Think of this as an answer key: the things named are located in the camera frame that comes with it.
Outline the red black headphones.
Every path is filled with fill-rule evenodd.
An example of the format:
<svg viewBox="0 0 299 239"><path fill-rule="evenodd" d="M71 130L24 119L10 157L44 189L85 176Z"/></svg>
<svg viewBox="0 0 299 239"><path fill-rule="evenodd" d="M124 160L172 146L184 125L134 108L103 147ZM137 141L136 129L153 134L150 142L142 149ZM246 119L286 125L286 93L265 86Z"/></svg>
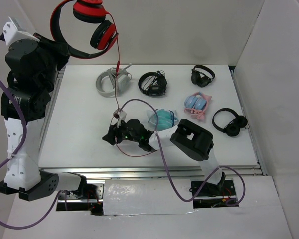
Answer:
<svg viewBox="0 0 299 239"><path fill-rule="evenodd" d="M72 57L94 59L118 43L114 19L102 0L64 0L50 18L50 32L57 42L68 44Z"/></svg>

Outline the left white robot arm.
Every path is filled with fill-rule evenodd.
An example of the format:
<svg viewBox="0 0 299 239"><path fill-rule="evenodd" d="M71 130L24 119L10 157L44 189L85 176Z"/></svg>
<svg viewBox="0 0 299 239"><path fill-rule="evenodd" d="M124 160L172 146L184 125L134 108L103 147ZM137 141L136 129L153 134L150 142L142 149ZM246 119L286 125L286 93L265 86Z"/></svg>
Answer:
<svg viewBox="0 0 299 239"><path fill-rule="evenodd" d="M68 46L35 33L8 48L8 88L1 97L1 114L7 130L7 172L0 193L18 194L26 201L67 191L81 199L87 180L76 173L51 173L39 168L41 134L46 107L59 71L70 57Z"/></svg>

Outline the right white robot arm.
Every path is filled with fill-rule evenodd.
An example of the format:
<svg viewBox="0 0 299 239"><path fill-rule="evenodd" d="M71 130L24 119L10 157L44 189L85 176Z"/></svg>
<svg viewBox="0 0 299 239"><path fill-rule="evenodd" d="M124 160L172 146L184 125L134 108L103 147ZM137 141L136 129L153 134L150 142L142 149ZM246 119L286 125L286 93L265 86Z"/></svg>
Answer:
<svg viewBox="0 0 299 239"><path fill-rule="evenodd" d="M190 159L197 161L203 173L209 177L206 182L209 193L218 195L224 190L225 173L215 159L212 133L187 119L182 119L172 128L158 132L145 129L137 119L127 122L121 120L109 126L102 140L110 145L131 141L149 153L176 146Z"/></svg>

